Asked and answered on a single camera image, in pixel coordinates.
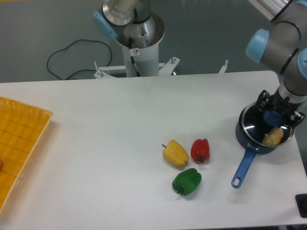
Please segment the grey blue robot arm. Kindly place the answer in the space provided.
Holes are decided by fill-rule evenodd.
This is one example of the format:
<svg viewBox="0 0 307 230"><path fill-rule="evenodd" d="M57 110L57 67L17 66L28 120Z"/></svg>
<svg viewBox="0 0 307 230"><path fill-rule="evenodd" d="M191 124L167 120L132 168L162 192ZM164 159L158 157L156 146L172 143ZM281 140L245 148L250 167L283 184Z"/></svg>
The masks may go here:
<svg viewBox="0 0 307 230"><path fill-rule="evenodd" d="M307 97L307 52L296 43L307 31L307 3L253 0L251 4L274 28L258 30L246 47L246 55L284 78L274 95L262 92L256 105L269 125L295 127L305 118L297 108ZM93 22L105 37L121 45L128 77L167 76L175 68L175 59L159 67L159 43L165 25L151 11L150 1L106 0L93 13Z"/></svg>

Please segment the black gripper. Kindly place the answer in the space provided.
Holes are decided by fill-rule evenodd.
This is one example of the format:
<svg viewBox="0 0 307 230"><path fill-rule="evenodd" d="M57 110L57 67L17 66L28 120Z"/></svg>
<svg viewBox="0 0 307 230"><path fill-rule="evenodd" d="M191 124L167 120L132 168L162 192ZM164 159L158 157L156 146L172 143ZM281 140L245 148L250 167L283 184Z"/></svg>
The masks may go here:
<svg viewBox="0 0 307 230"><path fill-rule="evenodd" d="M296 127L305 119L305 114L297 111L299 105L300 103L293 101L290 96L283 98L279 93L271 96L266 90L263 90L256 100L256 107L260 112L273 108L286 120L289 127Z"/></svg>

